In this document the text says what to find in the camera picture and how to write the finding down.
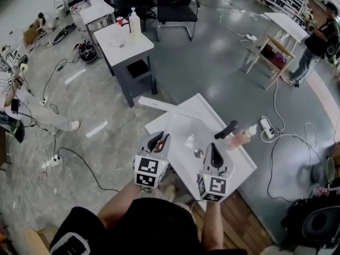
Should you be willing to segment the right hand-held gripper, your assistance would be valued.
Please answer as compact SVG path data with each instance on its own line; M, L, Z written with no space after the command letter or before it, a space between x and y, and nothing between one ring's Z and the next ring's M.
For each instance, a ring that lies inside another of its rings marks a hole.
M197 179L200 200L221 202L225 199L233 172L234 163L229 153L210 143Z

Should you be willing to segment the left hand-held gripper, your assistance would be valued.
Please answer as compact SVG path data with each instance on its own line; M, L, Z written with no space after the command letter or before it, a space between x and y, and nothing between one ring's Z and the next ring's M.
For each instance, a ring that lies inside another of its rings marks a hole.
M171 136L163 135L159 131L145 136L134 158L134 183L142 188L156 188L167 170Z

